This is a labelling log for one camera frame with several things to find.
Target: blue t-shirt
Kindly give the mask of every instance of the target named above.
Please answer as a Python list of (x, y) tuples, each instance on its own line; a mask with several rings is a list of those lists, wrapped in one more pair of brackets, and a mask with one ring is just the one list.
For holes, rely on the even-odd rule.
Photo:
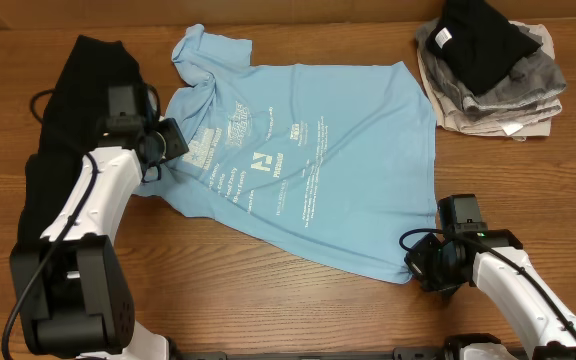
[(166, 117), (190, 152), (137, 193), (324, 265), (408, 281), (399, 236), (434, 227), (436, 210), (436, 119), (418, 83), (402, 62), (250, 66), (251, 51), (188, 28), (172, 61), (190, 87)]

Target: black cloth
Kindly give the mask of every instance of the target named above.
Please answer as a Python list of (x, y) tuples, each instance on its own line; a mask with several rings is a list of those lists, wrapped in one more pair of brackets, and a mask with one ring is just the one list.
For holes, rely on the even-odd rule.
[(39, 240), (66, 204), (81, 171), (82, 155), (46, 127), (54, 126), (84, 151), (93, 150), (97, 120), (108, 115), (108, 86), (135, 83), (143, 83), (139, 64), (121, 42), (77, 38), (44, 110), (39, 150), (26, 163), (18, 242)]
[[(452, 39), (440, 48), (435, 37), (444, 28)], [(426, 41), (427, 49), (446, 61), (475, 95), (492, 89), (519, 59), (539, 46), (484, 0), (446, 0)]]

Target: beige folded cloth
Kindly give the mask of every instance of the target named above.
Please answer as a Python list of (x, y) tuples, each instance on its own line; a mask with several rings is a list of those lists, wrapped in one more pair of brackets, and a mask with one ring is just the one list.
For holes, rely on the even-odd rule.
[[(542, 39), (542, 50), (554, 59), (552, 37), (543, 25), (525, 25), (511, 21), (516, 25), (529, 28), (530, 32)], [(551, 118), (562, 110), (561, 102), (556, 97), (541, 100), (522, 109), (501, 110), (481, 115), (466, 115), (441, 91), (434, 89), (426, 77), (426, 68), (417, 51), (417, 61), (421, 80), (428, 99), (437, 115), (437, 125), (447, 130), (459, 131), (478, 136), (511, 136), (525, 140), (528, 136), (550, 135)]]

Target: clothing tag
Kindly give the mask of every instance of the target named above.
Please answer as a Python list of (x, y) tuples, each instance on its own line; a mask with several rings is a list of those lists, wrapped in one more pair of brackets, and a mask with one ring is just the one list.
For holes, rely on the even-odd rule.
[(501, 129), (510, 136), (517, 131), (521, 130), (524, 126), (514, 120), (497, 120), (497, 124), (501, 126)]
[(437, 33), (437, 36), (435, 36), (435, 41), (440, 49), (443, 49), (444, 44), (450, 39), (452, 39), (452, 35), (450, 35), (450, 31), (448, 31), (447, 28), (441, 29), (441, 31)]

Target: wooden table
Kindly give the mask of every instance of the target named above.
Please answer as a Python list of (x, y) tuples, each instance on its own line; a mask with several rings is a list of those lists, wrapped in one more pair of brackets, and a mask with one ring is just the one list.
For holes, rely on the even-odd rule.
[[(477, 194), (490, 227), (511, 229), (544, 280), (576, 313), (576, 20), (543, 23), (569, 86), (552, 135), (521, 143), (437, 130), (436, 195)], [(404, 61), (418, 77), (418, 25), (208, 31), (253, 40), (254, 64)], [(24, 203), (24, 165), (38, 145), (39, 126), (28, 100), (54, 86), (79, 33), (122, 40), (163, 104), (183, 86), (170, 62), (183, 27), (0, 32), (0, 336), (14, 303), (8, 255)], [(215, 221), (184, 218), (157, 198), (131, 199), (116, 251), (138, 320), (185, 351), (387, 351), (440, 344), (447, 335), (468, 332), (490, 332), (519, 345), (476, 289), (463, 288), (442, 303), (414, 282), (392, 285), (302, 260)], [(14, 351), (26, 351), (20, 327), (11, 342)]]

